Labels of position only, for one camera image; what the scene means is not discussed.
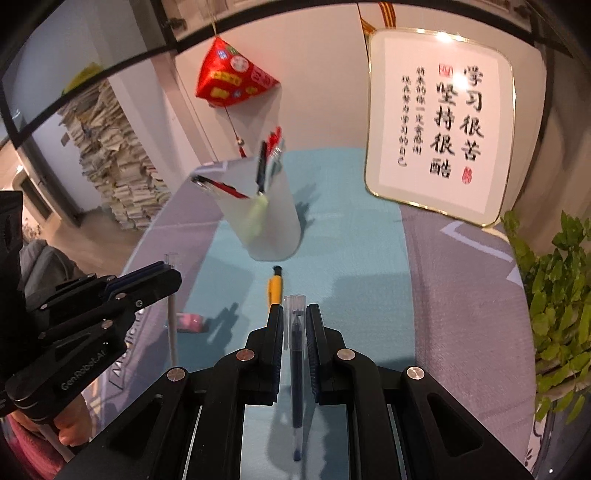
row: stack of books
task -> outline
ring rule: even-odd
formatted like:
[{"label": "stack of books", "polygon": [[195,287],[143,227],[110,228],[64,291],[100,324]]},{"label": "stack of books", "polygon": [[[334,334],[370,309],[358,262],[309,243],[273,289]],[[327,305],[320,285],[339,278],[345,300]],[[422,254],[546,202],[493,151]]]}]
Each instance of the stack of books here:
[{"label": "stack of books", "polygon": [[80,150],[82,173],[122,228],[148,228],[170,191],[129,124],[108,80],[59,110]]}]

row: white wall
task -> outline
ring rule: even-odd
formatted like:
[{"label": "white wall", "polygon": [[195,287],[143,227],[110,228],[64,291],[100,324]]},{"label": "white wall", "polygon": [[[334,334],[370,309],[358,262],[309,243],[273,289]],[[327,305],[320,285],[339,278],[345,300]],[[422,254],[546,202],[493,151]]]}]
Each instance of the white wall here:
[{"label": "white wall", "polygon": [[66,192],[82,212],[87,212],[100,206],[100,193],[82,175],[80,150],[74,142],[70,140],[65,147],[62,146],[60,140],[67,130],[60,125],[60,121],[61,117],[57,113],[49,117],[35,130],[33,140]]},{"label": "white wall", "polygon": [[100,63],[80,6],[80,0],[62,3],[31,34],[8,69],[3,80],[12,92],[7,93],[8,105],[26,121],[57,100],[82,68],[91,61]]},{"label": "white wall", "polygon": [[[368,61],[357,6],[336,5],[265,18],[222,38],[273,75],[281,87],[228,108],[247,154],[280,125],[291,150],[364,147],[368,125]],[[223,109],[194,97],[201,63],[212,41],[176,57],[189,93],[218,160],[238,157]]]},{"label": "white wall", "polygon": [[[360,4],[362,16],[383,28],[377,4]],[[544,106],[545,65],[541,53],[483,23],[435,9],[395,5],[397,27],[444,30],[499,50],[509,58],[516,98],[515,140],[504,209],[517,198],[538,138]],[[281,89],[228,108],[247,153],[276,125],[292,150],[365,148],[368,59],[356,5],[310,8],[276,15],[222,38],[281,82]],[[236,158],[232,128],[223,109],[195,98],[197,75],[211,40],[176,57],[179,78],[219,160]]]},{"label": "white wall", "polygon": [[554,251],[562,210],[583,220],[591,217],[591,79],[578,60],[555,55],[548,125],[515,205],[519,235],[537,254]]},{"label": "white wall", "polygon": [[175,191],[199,166],[150,60],[109,78],[117,100],[150,160]]}]

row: pencil eraser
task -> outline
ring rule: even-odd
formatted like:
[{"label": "pencil eraser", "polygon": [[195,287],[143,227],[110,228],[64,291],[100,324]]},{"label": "pencil eraser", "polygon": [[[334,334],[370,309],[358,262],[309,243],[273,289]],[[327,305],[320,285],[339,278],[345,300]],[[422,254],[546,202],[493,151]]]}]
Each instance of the pencil eraser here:
[{"label": "pencil eraser", "polygon": [[207,332],[207,324],[203,316],[196,313],[179,313],[177,316],[177,332],[203,333]]}]

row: wooden floor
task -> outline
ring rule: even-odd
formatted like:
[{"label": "wooden floor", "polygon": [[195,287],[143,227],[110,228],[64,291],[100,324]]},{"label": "wooden floor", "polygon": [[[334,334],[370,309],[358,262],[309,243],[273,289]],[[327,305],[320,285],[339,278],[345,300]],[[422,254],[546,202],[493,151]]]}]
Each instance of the wooden floor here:
[{"label": "wooden floor", "polygon": [[80,228],[61,221],[44,228],[43,238],[76,262],[84,273],[120,275],[143,232],[122,230],[100,209],[88,212]]}]

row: gold frame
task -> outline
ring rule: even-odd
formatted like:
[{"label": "gold frame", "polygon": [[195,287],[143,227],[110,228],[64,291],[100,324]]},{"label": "gold frame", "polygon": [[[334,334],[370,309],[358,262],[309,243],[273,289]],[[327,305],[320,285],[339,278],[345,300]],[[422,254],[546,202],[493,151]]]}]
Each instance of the gold frame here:
[{"label": "gold frame", "polygon": [[[465,218],[462,217],[458,217],[455,215],[451,215],[448,212],[444,211],[444,210],[440,210],[440,209],[436,209],[433,207],[429,207],[427,205],[422,205],[421,203],[417,203],[417,202],[412,202],[409,200],[400,200],[400,199],[395,199],[395,198],[390,198],[384,195],[380,195],[377,192],[374,192],[373,190],[371,190],[367,184],[367,179],[366,179],[366,174],[367,174],[367,165],[368,165],[368,153],[369,153],[369,128],[371,126],[371,87],[372,87],[372,65],[371,65],[371,40],[374,37],[374,35],[376,35],[377,33],[381,32],[381,31],[385,31],[385,30],[393,30],[393,29],[388,29],[388,28],[380,28],[375,30],[374,32],[372,32],[371,34],[368,35],[367,40],[366,40],[366,44],[367,44],[367,51],[368,51],[368,67],[369,67],[369,88],[368,88],[368,135],[367,135],[367,142],[365,144],[365,165],[363,167],[363,183],[365,184],[365,189],[370,192],[372,195],[376,196],[377,198],[380,199],[384,199],[384,200],[390,200],[392,202],[397,202],[397,203],[402,203],[405,205],[410,205],[410,206],[414,206],[414,207],[418,207],[418,208],[422,208],[424,210],[429,210],[431,212],[437,212],[437,213],[441,213],[443,215],[446,215],[448,217],[451,218],[455,218],[457,220],[461,220],[463,222],[467,222],[471,225],[476,225],[478,227],[481,228],[487,228],[490,227],[492,225],[495,225],[501,215],[501,210],[503,208],[503,203],[505,201],[505,195],[507,192],[507,185],[509,183],[509,175],[511,174],[511,164],[513,163],[513,149],[514,149],[514,144],[515,144],[515,99],[516,99],[516,94],[515,94],[515,76],[513,75],[513,65],[511,64],[509,58],[507,58],[507,56],[497,50],[494,47],[490,47],[487,45],[484,45],[480,42],[474,41],[474,40],[470,40],[469,38],[465,38],[462,37],[461,35],[453,35],[453,34],[448,34],[454,41],[458,41],[458,42],[463,42],[463,43],[469,43],[472,45],[476,45],[478,47],[484,47],[484,48],[488,48],[490,50],[493,50],[495,52],[497,52],[500,56],[502,56],[504,59],[507,60],[507,63],[509,64],[509,68],[511,70],[511,82],[512,82],[512,92],[513,92],[513,98],[512,98],[512,103],[513,103],[513,112],[512,112],[512,127],[511,127],[511,154],[510,154],[510,158],[509,158],[509,167],[507,168],[507,175],[505,178],[505,186],[503,188],[503,195],[501,197],[501,204],[499,205],[499,211],[496,214],[495,219],[491,222],[491,223],[474,223],[470,220],[467,220]],[[400,28],[396,28],[396,31],[405,31],[405,32],[409,32],[409,33],[418,33],[418,34],[425,34],[425,35],[432,35],[435,36],[437,34],[439,34],[439,31],[434,31],[434,30],[427,30],[424,28],[409,28],[409,27],[400,27]]]}]

